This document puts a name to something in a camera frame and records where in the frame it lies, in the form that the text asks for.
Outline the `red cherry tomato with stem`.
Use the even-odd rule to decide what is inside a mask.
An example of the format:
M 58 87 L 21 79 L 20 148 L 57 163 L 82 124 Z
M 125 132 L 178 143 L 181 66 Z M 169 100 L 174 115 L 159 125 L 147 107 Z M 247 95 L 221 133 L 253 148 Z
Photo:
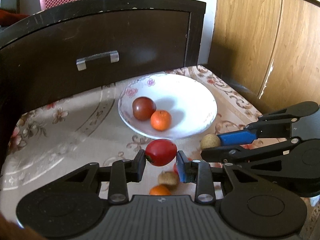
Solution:
M 178 175 L 177 163 L 175 162 L 173 165 L 173 171 Z

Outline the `brown longan front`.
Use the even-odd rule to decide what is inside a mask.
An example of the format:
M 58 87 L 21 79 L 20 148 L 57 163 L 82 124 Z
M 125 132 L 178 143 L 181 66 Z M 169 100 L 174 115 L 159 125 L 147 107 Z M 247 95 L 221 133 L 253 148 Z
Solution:
M 158 176 L 158 183 L 168 188 L 176 188 L 180 183 L 179 176 L 173 171 L 163 171 Z

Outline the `brown longan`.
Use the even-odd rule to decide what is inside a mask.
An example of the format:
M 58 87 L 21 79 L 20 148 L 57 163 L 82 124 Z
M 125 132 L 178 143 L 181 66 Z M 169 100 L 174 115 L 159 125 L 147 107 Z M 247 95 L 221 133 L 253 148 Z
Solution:
M 206 148 L 215 148 L 220 146 L 221 146 L 220 138 L 215 134 L 205 135 L 200 142 L 200 148 L 202 150 Z
M 163 171 L 158 176 L 158 183 L 168 188 L 176 188 L 180 183 L 179 176 L 173 171 Z

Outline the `brown longan back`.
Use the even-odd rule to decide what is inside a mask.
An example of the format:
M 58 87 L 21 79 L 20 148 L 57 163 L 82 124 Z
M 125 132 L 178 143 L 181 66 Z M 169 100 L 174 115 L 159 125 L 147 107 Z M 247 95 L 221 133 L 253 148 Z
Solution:
M 202 150 L 206 148 L 215 148 L 220 146 L 221 146 L 220 138 L 215 134 L 205 135 L 200 142 L 200 148 Z

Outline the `orange tangerine front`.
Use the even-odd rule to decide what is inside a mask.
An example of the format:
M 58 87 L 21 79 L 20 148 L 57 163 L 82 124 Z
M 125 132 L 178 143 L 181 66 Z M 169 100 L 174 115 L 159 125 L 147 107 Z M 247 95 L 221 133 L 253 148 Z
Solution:
M 170 190 L 164 185 L 157 185 L 150 189 L 149 195 L 151 196 L 170 196 Z

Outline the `orange tangerine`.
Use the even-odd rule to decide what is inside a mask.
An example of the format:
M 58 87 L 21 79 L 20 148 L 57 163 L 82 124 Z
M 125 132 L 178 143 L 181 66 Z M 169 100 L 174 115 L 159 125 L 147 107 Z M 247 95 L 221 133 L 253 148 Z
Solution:
M 160 132 L 169 129 L 171 122 L 171 114 L 165 110 L 155 111 L 150 118 L 151 127 Z
M 157 185 L 150 189 L 149 195 L 151 196 L 170 196 L 170 190 L 164 185 Z

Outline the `dark red oval tomato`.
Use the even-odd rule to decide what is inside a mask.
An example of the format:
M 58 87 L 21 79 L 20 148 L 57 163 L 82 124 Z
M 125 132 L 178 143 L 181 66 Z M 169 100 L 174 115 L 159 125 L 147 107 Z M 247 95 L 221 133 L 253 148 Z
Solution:
M 145 157 L 153 166 L 165 166 L 175 159 L 177 146 L 168 139 L 150 142 L 145 149 Z

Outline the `large dark red tomato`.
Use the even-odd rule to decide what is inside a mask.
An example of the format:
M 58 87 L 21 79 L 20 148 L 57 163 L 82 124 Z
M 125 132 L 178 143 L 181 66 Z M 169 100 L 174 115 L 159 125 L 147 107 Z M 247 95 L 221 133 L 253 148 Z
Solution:
M 148 97 L 141 96 L 132 103 L 133 116 L 139 121 L 146 121 L 156 111 L 156 104 Z

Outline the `white floral bowl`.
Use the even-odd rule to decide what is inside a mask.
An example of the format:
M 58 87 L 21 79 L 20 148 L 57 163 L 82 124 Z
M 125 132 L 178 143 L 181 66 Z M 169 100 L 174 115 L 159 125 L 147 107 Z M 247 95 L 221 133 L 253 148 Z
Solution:
M 158 110 L 166 110 L 172 117 L 169 129 L 160 132 L 150 121 L 139 121 L 133 115 L 133 101 L 150 98 Z M 158 73 L 136 78 L 121 92 L 118 113 L 133 131 L 152 138 L 177 140 L 206 131 L 217 116 L 217 102 L 212 92 L 190 77 Z

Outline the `wooden wardrobe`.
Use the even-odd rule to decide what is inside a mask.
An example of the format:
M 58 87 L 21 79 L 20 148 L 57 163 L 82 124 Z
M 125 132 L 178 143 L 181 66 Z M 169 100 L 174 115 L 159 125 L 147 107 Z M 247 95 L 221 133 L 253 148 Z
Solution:
M 319 0 L 217 0 L 208 65 L 263 112 L 319 101 Z

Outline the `dark wooden nightstand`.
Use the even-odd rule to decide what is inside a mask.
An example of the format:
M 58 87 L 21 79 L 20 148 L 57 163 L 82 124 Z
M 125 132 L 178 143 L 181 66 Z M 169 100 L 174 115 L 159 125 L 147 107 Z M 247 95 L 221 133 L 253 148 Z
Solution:
M 29 111 L 129 77 L 194 66 L 206 4 L 196 0 L 80 0 L 1 32 L 1 100 Z M 76 60 L 118 51 L 116 63 Z

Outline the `red blanket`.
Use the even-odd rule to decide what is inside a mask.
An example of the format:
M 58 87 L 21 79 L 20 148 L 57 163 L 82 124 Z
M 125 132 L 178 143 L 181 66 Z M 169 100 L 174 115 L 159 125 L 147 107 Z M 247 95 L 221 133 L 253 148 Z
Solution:
M 0 26 L 1 27 L 11 26 L 27 17 L 28 15 L 25 15 L 25 14 L 15 14 L 13 12 L 8 12 L 1 9 L 0 10 Z

